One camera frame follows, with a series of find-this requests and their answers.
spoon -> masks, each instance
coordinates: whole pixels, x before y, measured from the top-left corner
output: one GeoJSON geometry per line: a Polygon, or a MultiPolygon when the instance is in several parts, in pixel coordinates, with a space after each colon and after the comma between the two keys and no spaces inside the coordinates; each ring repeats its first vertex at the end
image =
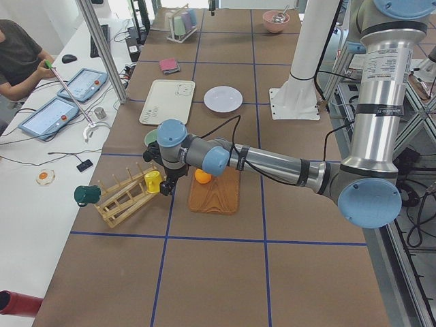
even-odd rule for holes
{"type": "Polygon", "coordinates": [[[286,8],[283,10],[283,12],[279,12],[275,14],[272,18],[273,22],[284,22],[286,19],[286,11],[289,9],[289,5],[286,6],[286,8]]]}

metal frame pole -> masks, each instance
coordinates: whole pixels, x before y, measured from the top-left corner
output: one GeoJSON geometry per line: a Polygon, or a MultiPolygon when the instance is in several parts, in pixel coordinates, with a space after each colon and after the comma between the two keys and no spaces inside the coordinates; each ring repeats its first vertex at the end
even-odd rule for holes
{"type": "Polygon", "coordinates": [[[98,53],[102,58],[106,72],[109,75],[109,79],[114,87],[116,96],[118,97],[120,104],[124,104],[127,101],[127,94],[124,86],[120,81],[118,71],[115,66],[114,59],[112,58],[109,47],[104,38],[100,23],[97,15],[95,14],[92,3],[89,0],[76,0],[76,3],[82,12],[84,21],[87,23],[89,33],[93,38],[95,45],[97,46],[98,53]]]}

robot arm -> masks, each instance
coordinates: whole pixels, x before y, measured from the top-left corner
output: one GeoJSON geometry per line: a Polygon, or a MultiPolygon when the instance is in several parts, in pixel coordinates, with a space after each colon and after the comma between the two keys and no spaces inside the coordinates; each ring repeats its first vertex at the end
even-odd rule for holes
{"type": "Polygon", "coordinates": [[[311,162],[223,139],[205,141],[188,134],[180,121],[168,120],[158,127],[157,144],[144,153],[146,161],[154,159],[166,170],[161,193],[172,193],[189,166],[215,176],[232,166],[310,187],[360,227],[379,228],[393,221],[401,209],[393,148],[412,50],[426,35],[425,22],[434,6],[427,0],[354,0],[352,5],[350,37],[358,37],[367,55],[347,158],[340,164],[311,162]]]}

cup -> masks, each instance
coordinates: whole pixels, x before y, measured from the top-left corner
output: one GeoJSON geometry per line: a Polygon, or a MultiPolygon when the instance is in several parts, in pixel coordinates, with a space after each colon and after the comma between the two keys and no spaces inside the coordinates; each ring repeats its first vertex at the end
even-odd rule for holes
{"type": "Polygon", "coordinates": [[[181,18],[182,18],[183,24],[185,26],[185,30],[186,31],[192,30],[191,16],[189,15],[189,13],[183,12],[181,14],[181,18]]]}
{"type": "Polygon", "coordinates": [[[189,17],[191,18],[192,26],[197,26],[197,17],[196,17],[196,12],[194,11],[194,9],[188,8],[186,11],[188,12],[189,17]]]}
{"type": "Polygon", "coordinates": [[[164,29],[166,31],[171,30],[170,28],[170,20],[171,20],[172,12],[166,12],[165,13],[165,22],[164,22],[164,29]]]}
{"type": "Polygon", "coordinates": [[[79,206],[86,206],[88,203],[97,203],[101,195],[102,191],[97,185],[77,186],[74,191],[74,199],[79,206]]]}
{"type": "Polygon", "coordinates": [[[186,34],[185,25],[180,16],[174,17],[174,34],[179,37],[186,34]]]}
{"type": "Polygon", "coordinates": [[[36,317],[41,304],[42,298],[11,291],[0,292],[0,314],[2,315],[36,317]]]}
{"type": "Polygon", "coordinates": [[[147,186],[147,191],[149,193],[159,193],[161,190],[160,184],[162,182],[161,173],[157,170],[152,170],[147,172],[144,176],[145,185],[147,186]]]}
{"type": "Polygon", "coordinates": [[[144,143],[145,143],[145,145],[148,146],[150,143],[152,143],[156,140],[157,140],[157,129],[154,129],[154,130],[150,131],[149,133],[147,133],[147,135],[145,135],[144,143]]]}

blue joint cap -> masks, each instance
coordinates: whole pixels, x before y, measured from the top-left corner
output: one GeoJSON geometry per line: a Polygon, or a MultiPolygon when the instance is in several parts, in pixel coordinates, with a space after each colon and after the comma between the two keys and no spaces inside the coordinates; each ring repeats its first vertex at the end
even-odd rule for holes
{"type": "Polygon", "coordinates": [[[367,48],[365,48],[360,42],[347,41],[347,48],[350,53],[354,54],[362,55],[367,52],[367,48]]]}
{"type": "Polygon", "coordinates": [[[380,228],[394,221],[401,210],[401,195],[392,183],[366,178],[348,185],[339,196],[342,215],[362,228],[380,228]]]}
{"type": "Polygon", "coordinates": [[[434,0],[373,0],[375,7],[388,17],[399,20],[420,19],[436,9],[434,0]]]}
{"type": "Polygon", "coordinates": [[[157,143],[164,148],[179,145],[187,135],[186,126],[176,119],[168,119],[157,127],[157,143]]]}
{"type": "Polygon", "coordinates": [[[213,176],[219,176],[225,170],[229,158],[229,151],[215,146],[204,156],[202,170],[213,176]]]}

